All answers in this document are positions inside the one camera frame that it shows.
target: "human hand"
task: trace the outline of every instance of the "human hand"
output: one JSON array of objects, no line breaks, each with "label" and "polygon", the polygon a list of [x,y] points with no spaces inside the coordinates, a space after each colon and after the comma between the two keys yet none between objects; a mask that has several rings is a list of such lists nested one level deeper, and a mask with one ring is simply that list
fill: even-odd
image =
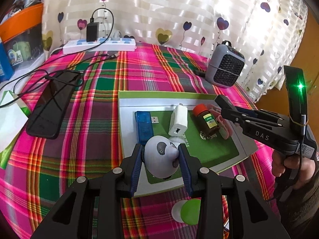
[{"label": "human hand", "polygon": [[[272,174],[275,177],[280,177],[285,172],[285,167],[289,169],[299,168],[299,155],[293,155],[286,159],[282,157],[276,150],[272,153]],[[308,158],[302,158],[302,165],[299,173],[299,179],[293,186],[295,190],[300,189],[307,184],[315,173],[315,161]]]}]

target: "white usb charger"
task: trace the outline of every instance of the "white usb charger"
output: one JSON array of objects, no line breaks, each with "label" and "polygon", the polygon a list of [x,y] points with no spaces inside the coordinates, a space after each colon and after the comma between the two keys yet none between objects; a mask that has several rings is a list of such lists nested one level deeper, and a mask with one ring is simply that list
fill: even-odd
[{"label": "white usb charger", "polygon": [[170,136],[182,136],[187,130],[187,107],[179,104],[174,109],[171,115],[171,122],[169,124]]}]

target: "dark sleeve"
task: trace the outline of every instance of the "dark sleeve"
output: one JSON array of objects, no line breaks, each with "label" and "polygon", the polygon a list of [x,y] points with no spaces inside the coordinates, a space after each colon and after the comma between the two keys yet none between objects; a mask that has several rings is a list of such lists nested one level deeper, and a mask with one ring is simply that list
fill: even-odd
[{"label": "dark sleeve", "polygon": [[304,238],[303,234],[319,208],[319,163],[315,163],[315,174],[309,183],[299,190],[293,190],[285,202],[277,200],[281,223],[291,239]]}]

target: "person's arm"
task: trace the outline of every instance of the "person's arm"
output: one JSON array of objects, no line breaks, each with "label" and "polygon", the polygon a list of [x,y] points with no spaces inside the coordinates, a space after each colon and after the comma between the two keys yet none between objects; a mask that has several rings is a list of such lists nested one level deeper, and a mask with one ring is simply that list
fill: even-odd
[{"label": "person's arm", "polygon": [[[276,179],[280,179],[285,167],[291,169],[299,167],[299,156],[297,155],[283,161],[274,151],[272,158],[272,173],[277,177]],[[274,195],[277,195],[282,189],[278,186]],[[319,163],[317,161],[303,158],[299,180],[294,190],[285,202],[280,202],[278,198],[277,206],[281,215],[281,223],[292,239],[305,238],[304,233],[309,229],[314,229],[308,226],[319,208]]]}]

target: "brown bottle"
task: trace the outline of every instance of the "brown bottle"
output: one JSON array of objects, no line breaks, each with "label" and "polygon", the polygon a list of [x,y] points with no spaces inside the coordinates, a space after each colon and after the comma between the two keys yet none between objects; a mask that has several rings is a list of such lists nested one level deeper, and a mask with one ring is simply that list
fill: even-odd
[{"label": "brown bottle", "polygon": [[199,104],[193,109],[195,121],[205,136],[210,137],[215,134],[220,127],[214,116],[209,112],[205,104]]}]

